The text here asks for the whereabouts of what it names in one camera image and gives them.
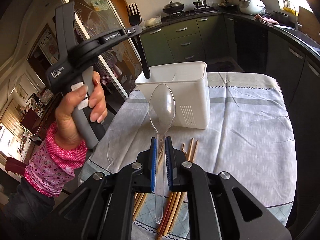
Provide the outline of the person's left hand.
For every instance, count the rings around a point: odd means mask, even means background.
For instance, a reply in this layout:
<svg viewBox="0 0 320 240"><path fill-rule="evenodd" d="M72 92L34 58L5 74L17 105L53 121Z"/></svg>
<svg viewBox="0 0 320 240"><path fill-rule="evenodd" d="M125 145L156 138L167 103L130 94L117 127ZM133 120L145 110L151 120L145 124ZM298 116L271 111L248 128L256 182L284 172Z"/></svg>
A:
<svg viewBox="0 0 320 240"><path fill-rule="evenodd" d="M107 117L107 108L104 91L100 84L99 73L93 72L92 82L94 89L88 100L88 105L92 109L90 120L100 123ZM55 110L57 124L55 142L65 150L72 150L82 142L82 137L73 121L72 113L78 104L84 100L87 92L87 85L83 85L77 90L69 92L63 97Z"/></svg>

